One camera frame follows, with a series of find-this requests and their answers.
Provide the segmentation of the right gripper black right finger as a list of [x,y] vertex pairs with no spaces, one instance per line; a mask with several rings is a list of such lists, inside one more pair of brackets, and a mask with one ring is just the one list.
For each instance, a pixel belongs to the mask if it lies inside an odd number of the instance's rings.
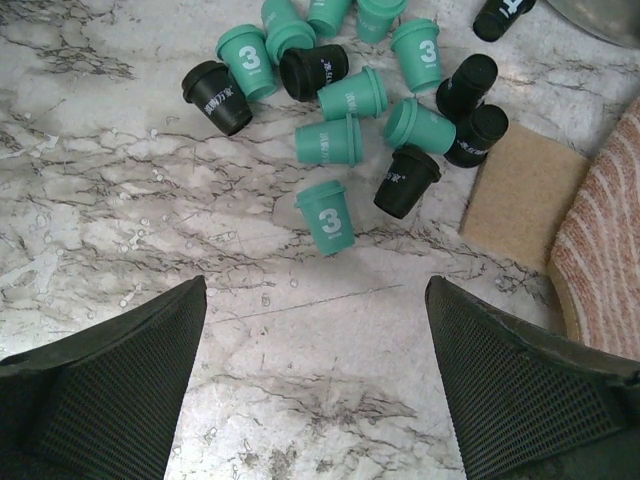
[[639,364],[510,315],[442,276],[425,304],[469,479],[636,479]]

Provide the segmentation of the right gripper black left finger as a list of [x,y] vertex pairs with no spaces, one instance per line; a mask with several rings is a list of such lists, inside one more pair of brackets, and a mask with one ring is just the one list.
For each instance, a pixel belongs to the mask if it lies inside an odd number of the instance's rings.
[[161,479],[206,316],[196,276],[1,362],[4,479]]

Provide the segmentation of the pink striped cloth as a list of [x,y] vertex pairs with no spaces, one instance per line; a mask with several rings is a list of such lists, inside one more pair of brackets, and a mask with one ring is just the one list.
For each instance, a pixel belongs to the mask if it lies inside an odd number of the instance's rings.
[[639,104],[600,149],[551,250],[548,272],[567,335],[639,358]]

